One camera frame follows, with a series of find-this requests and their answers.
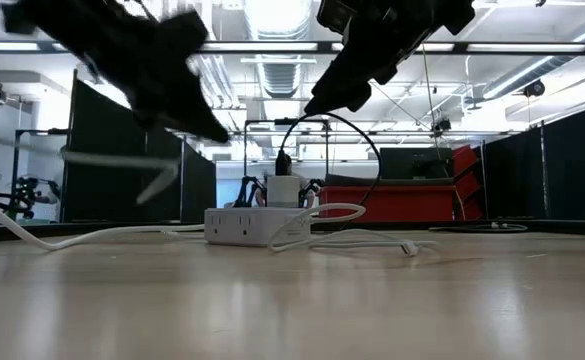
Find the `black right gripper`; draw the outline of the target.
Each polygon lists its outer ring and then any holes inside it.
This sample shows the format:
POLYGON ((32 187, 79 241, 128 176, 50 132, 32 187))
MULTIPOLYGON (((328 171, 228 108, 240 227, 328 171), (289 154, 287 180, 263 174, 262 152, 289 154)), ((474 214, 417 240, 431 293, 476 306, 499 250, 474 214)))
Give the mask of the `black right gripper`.
POLYGON ((307 114, 347 108, 357 112, 371 97, 372 78, 396 73, 437 28, 436 2, 367 1, 349 20, 343 37, 345 67, 332 64, 311 90, 307 114))

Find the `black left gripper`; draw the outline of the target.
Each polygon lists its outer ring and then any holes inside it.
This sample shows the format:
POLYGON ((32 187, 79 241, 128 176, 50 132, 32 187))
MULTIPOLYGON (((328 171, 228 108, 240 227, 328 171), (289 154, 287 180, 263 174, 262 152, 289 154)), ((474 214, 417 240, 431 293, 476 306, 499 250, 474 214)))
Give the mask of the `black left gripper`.
POLYGON ((141 128, 178 128, 217 143, 229 141, 203 96, 200 76, 186 64, 207 38, 197 12, 156 19, 124 9, 89 9, 86 18, 93 22, 86 65, 124 93, 141 128))

